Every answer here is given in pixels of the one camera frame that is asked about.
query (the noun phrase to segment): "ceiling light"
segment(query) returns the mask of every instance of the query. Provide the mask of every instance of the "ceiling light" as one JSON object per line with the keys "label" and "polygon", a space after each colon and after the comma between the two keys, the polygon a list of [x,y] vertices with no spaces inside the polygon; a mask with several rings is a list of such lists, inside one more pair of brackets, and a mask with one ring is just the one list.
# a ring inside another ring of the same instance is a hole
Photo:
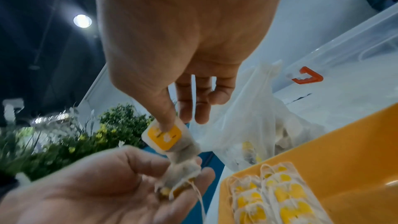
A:
{"label": "ceiling light", "polygon": [[73,19],[73,23],[75,23],[75,25],[78,27],[87,28],[91,26],[92,21],[89,16],[79,14]]}

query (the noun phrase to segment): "dark ceiling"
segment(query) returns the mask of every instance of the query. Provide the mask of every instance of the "dark ceiling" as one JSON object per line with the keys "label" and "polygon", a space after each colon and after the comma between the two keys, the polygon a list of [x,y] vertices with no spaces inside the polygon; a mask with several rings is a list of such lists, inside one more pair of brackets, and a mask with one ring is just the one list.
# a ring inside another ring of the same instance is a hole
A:
{"label": "dark ceiling", "polygon": [[[19,120],[82,100],[105,64],[95,13],[95,0],[0,0],[0,103],[23,98]],[[75,26],[78,14],[93,24]]]}

